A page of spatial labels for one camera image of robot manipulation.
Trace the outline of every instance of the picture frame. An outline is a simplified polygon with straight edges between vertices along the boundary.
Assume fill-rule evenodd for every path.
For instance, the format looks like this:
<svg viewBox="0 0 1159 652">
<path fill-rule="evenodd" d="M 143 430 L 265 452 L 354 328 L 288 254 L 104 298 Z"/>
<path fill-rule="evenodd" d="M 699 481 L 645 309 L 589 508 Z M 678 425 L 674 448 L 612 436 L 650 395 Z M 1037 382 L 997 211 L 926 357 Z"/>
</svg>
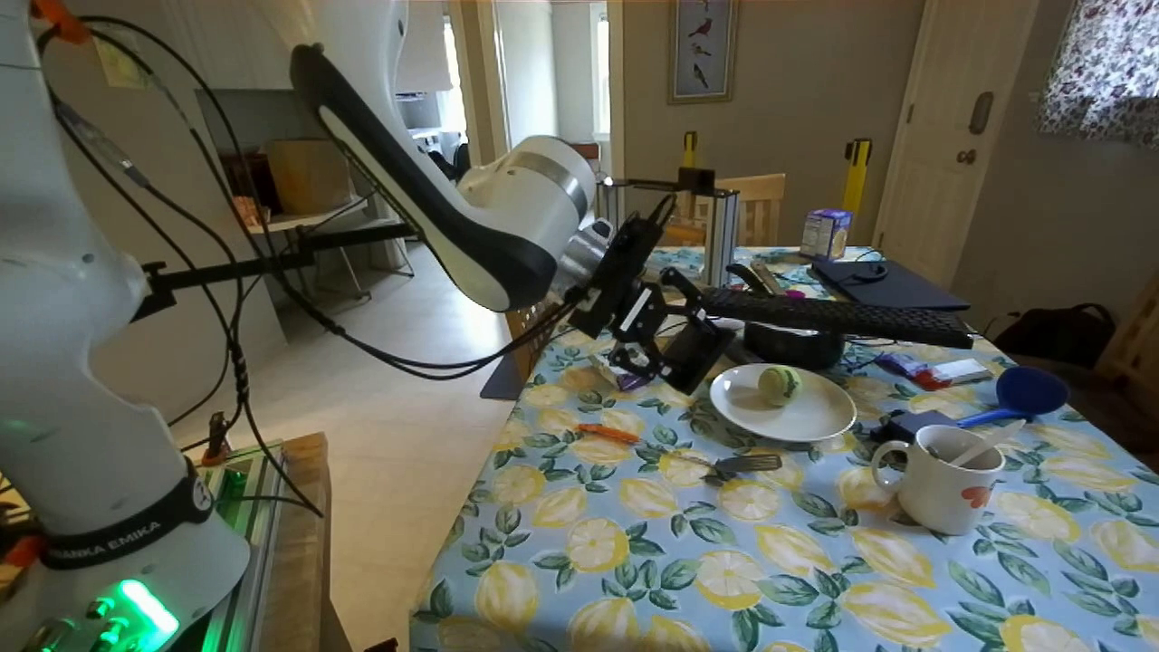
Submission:
<svg viewBox="0 0 1159 652">
<path fill-rule="evenodd" d="M 725 101 L 735 66 L 735 0 L 674 0 L 674 101 Z"/>
</svg>

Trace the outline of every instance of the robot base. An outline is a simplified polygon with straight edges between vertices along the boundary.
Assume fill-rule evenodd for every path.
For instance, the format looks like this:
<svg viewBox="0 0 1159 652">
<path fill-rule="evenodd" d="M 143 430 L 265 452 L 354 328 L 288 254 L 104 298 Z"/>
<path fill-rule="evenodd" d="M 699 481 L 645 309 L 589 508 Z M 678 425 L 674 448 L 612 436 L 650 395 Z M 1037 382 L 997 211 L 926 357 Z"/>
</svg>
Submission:
<svg viewBox="0 0 1159 652">
<path fill-rule="evenodd" d="M 32 641 L 43 627 L 61 635 L 59 650 L 93 650 L 108 623 L 90 616 L 98 594 L 122 581 L 137 581 L 164 611 L 172 611 L 167 636 L 145 650 L 167 650 L 203 619 L 250 565 L 250 545 L 218 516 L 177 524 L 164 541 L 90 569 L 32 565 L 16 599 L 0 610 L 0 641 Z"/>
</svg>

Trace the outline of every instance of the plate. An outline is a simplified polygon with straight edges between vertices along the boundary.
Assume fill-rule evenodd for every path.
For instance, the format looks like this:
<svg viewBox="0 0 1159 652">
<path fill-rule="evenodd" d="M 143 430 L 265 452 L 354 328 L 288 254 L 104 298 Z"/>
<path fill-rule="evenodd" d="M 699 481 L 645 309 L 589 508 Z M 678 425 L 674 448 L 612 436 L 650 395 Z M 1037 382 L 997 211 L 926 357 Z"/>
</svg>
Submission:
<svg viewBox="0 0 1159 652">
<path fill-rule="evenodd" d="M 790 367 L 796 372 L 796 390 L 786 404 L 750 404 L 748 398 L 758 390 L 766 368 L 775 367 L 735 367 L 715 378 L 710 403 L 728 425 L 775 443 L 828 443 L 860 419 L 860 404 L 844 388 L 796 367 Z"/>
</svg>

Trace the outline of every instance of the white mug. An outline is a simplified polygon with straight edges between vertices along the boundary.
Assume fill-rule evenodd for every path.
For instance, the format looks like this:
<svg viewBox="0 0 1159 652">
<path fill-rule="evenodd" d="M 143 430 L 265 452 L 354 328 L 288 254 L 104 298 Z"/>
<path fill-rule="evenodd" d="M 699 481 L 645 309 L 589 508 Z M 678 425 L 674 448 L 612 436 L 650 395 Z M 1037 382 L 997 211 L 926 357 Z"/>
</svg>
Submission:
<svg viewBox="0 0 1159 652">
<path fill-rule="evenodd" d="M 913 523 L 940 531 L 968 531 L 1006 465 L 997 446 L 983 446 L 983 452 L 960 466 L 948 465 L 973 446 L 979 436 L 956 425 L 926 425 L 913 443 L 883 443 L 872 452 L 869 471 L 876 484 L 900 493 L 900 505 Z M 880 459 L 890 452 L 905 452 L 901 481 L 880 477 Z"/>
</svg>

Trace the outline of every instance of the blue floral tablecloth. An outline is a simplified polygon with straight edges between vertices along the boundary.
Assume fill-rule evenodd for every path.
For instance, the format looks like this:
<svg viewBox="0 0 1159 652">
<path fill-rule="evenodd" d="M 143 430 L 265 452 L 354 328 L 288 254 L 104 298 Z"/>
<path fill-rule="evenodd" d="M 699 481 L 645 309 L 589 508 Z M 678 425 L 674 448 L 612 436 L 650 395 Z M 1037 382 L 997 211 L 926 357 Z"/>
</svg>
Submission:
<svg viewBox="0 0 1159 652">
<path fill-rule="evenodd" d="M 1159 650 L 1159 473 L 1075 411 L 1006 427 L 979 529 L 935 536 L 869 477 L 863 436 L 890 411 L 979 412 L 994 382 L 923 390 L 872 357 L 965 353 L 851 336 L 825 378 L 860 425 L 778 446 L 728 436 L 702 395 L 615 390 L 589 367 L 605 347 L 560 333 L 545 353 L 431 569 L 413 650 Z M 983 336 L 968 356 L 1011 367 Z M 702 481 L 699 459 L 750 446 L 781 466 Z"/>
</svg>

